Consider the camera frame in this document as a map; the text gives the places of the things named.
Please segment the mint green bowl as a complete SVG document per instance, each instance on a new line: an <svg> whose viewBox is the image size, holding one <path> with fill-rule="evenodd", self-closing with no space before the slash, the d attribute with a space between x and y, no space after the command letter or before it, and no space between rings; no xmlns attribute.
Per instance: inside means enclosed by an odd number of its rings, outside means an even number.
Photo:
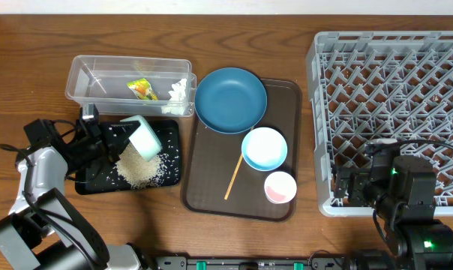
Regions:
<svg viewBox="0 0 453 270"><path fill-rule="evenodd" d="M161 151L162 145L158 136L143 116L135 115L124 118L122 121L140 123L140 126L129 137L129 140L143 160L150 161Z"/></svg>

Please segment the pile of rice grains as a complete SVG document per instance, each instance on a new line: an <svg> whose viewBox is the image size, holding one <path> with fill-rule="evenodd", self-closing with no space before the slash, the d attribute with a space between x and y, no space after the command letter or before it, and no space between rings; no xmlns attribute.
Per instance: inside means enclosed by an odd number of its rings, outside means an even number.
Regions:
<svg viewBox="0 0 453 270"><path fill-rule="evenodd" d="M181 179L181 155L178 129L162 128L156 131L162 145L161 151L150 161L143 160L131 142L121 153L120 160L113 167L120 181L127 183L127 189L144 189L172 186Z"/></svg>

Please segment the yellow green snack wrapper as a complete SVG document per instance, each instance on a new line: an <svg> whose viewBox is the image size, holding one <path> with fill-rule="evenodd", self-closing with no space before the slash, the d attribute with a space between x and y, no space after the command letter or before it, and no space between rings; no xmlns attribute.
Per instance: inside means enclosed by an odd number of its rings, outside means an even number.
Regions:
<svg viewBox="0 0 453 270"><path fill-rule="evenodd" d="M158 96L153 91L150 82L146 78L137 79L127 83L127 87L140 100L157 101Z"/></svg>

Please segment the white tissue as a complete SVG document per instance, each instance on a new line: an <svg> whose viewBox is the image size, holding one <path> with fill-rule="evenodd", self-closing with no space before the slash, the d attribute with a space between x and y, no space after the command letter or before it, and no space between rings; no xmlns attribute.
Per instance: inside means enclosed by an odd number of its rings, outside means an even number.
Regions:
<svg viewBox="0 0 453 270"><path fill-rule="evenodd" d="M187 109L186 101L187 80L180 79L172 84L172 90L169 91L170 99L165 106L162 106L161 112L165 115L183 116Z"/></svg>

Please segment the pink cup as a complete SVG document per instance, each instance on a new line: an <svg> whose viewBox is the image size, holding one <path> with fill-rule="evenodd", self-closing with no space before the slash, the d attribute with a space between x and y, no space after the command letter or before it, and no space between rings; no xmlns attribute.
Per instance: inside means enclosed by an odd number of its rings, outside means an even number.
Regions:
<svg viewBox="0 0 453 270"><path fill-rule="evenodd" d="M264 191L270 203L289 203L296 196L297 184L289 173L277 171L265 179Z"/></svg>

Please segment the light blue bowl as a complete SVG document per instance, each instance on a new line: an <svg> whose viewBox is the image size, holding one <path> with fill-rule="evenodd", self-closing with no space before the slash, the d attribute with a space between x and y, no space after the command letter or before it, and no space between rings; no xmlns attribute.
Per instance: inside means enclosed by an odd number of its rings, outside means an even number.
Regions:
<svg viewBox="0 0 453 270"><path fill-rule="evenodd" d="M287 141L279 131L273 128L258 127L244 137L241 153L245 162L253 169L275 170L287 158Z"/></svg>

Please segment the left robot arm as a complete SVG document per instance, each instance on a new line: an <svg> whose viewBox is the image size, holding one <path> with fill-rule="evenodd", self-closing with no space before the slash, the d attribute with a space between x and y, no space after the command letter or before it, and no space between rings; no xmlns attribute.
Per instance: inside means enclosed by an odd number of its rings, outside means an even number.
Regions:
<svg viewBox="0 0 453 270"><path fill-rule="evenodd" d="M98 162L112 163L142 128L140 121L79 119L65 142L56 121L24 127L28 148L16 152L19 193L0 220L0 251L14 269L156 269L155 259L132 244L107 245L65 198L65 179Z"/></svg>

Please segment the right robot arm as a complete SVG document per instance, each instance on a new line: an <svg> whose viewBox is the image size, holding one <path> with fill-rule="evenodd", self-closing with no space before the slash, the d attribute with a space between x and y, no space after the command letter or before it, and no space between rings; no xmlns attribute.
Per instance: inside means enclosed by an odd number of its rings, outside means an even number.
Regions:
<svg viewBox="0 0 453 270"><path fill-rule="evenodd" d="M453 230L434 217L434 169L422 157L385 145L371 151L366 169L339 166L334 197L370 206L387 251L357 251L344 269L453 269Z"/></svg>

